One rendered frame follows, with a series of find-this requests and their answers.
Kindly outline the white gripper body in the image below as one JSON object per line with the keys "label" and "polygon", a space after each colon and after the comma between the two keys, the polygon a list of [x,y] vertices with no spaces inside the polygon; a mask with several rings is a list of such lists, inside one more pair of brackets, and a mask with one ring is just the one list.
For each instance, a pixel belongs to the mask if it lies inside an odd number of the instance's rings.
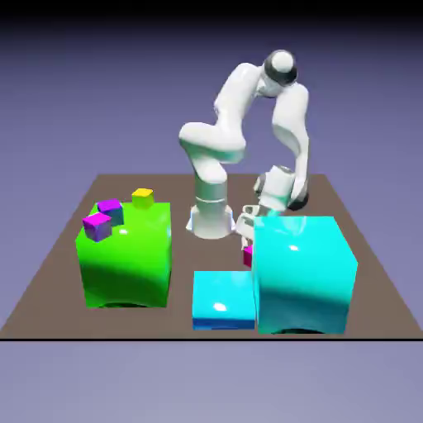
{"label": "white gripper body", "polygon": [[254,219],[264,209],[260,205],[244,205],[235,224],[235,232],[243,238],[254,238]]}

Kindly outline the small magenta cube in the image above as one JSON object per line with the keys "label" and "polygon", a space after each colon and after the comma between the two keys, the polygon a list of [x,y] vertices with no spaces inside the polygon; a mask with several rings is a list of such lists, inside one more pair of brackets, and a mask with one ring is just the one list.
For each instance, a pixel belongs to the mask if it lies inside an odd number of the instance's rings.
{"label": "small magenta cube", "polygon": [[112,219],[101,212],[83,218],[83,228],[87,238],[100,242],[112,235]]}

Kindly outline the small purple cube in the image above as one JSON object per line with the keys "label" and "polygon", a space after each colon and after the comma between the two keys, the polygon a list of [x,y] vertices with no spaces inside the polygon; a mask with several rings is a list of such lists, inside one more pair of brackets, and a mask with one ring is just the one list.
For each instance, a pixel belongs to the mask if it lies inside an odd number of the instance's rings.
{"label": "small purple cube", "polygon": [[112,226],[124,224],[123,207],[116,198],[100,201],[97,203],[97,210],[112,219]]}

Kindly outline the large cyan box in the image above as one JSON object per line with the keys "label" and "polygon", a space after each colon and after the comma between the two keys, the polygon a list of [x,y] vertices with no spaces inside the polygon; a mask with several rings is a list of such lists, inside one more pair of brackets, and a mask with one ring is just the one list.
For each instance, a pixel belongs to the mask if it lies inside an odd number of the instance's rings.
{"label": "large cyan box", "polygon": [[266,216],[254,222],[258,332],[345,331],[358,262],[332,216]]}

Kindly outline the large green box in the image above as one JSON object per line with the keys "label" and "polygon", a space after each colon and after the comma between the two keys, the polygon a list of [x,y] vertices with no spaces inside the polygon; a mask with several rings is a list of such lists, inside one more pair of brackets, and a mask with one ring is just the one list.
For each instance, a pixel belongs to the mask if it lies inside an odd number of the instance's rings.
{"label": "large green box", "polygon": [[123,202],[123,221],[95,242],[81,230],[75,239],[86,307],[165,307],[172,272],[171,207],[146,209]]}

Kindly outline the small yellow cube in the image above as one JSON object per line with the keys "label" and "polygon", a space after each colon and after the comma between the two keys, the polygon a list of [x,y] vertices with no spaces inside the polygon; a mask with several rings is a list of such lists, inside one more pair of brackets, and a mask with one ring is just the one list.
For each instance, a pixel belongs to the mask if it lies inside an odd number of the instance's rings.
{"label": "small yellow cube", "polygon": [[154,204],[154,191],[150,188],[137,188],[131,194],[131,203],[138,209],[146,209]]}

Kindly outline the flat cyan box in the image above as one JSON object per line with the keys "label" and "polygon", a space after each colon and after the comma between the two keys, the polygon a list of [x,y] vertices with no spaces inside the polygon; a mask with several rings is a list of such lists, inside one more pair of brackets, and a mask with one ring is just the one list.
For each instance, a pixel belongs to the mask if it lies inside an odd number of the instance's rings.
{"label": "flat cyan box", "polygon": [[250,271],[195,271],[194,330],[253,330],[255,303]]}

